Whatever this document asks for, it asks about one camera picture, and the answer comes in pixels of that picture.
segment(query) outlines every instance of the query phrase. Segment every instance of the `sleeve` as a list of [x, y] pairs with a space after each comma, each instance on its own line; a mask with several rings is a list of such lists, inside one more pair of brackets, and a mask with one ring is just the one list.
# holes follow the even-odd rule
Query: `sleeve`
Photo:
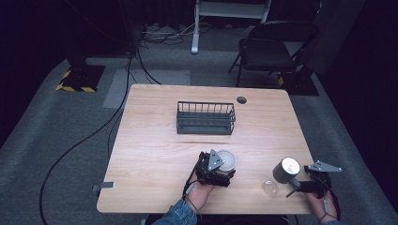
[[340, 221], [334, 220], [325, 223], [324, 225], [343, 225]]
[[153, 225], [181, 224], [195, 225], [197, 218], [192, 209], [183, 201], [179, 200], [161, 219]]

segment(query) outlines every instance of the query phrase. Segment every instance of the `wire basket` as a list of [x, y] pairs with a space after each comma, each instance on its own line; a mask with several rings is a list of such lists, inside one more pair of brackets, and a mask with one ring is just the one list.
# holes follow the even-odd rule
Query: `wire basket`
[[178, 134], [226, 134], [234, 130], [233, 103], [179, 101], [176, 113]]

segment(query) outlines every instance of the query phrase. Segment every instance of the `person's hand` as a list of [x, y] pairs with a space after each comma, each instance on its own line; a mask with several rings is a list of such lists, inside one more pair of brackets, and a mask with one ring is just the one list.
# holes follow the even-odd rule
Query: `person's hand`
[[[197, 180], [196, 174], [194, 173], [191, 181]], [[213, 190], [212, 185], [201, 185], [198, 181], [194, 183], [190, 193], [185, 197], [185, 203], [195, 212], [199, 213], [199, 210], [206, 204], [208, 195]]]
[[[334, 206], [333, 199], [328, 191], [323, 198], [317, 199], [313, 193], [305, 193], [308, 202], [313, 209], [313, 213], [320, 220], [322, 224], [326, 222], [337, 220], [336, 207]], [[324, 198], [328, 202], [329, 212], [325, 212]]]

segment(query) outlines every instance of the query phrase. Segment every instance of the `tripod base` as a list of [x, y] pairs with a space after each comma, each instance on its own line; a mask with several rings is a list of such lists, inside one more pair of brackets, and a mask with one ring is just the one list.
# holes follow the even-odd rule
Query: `tripod base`
[[55, 90], [97, 92], [105, 66], [70, 67]]

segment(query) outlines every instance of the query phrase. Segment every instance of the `wooden table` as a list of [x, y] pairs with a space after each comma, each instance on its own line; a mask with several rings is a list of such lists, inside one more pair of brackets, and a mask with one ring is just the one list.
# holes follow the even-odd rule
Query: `wooden table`
[[[237, 103], [245, 97], [246, 104]], [[232, 135], [176, 133], [180, 100], [231, 102], [237, 121]], [[236, 174], [229, 187], [216, 187], [203, 214], [309, 214], [302, 193], [285, 198], [289, 185], [270, 197], [262, 183], [285, 157], [314, 163], [289, 96], [284, 90], [146, 85], [132, 86], [116, 136], [98, 209], [103, 213], [165, 213], [181, 198], [199, 154], [211, 149], [234, 153]]]

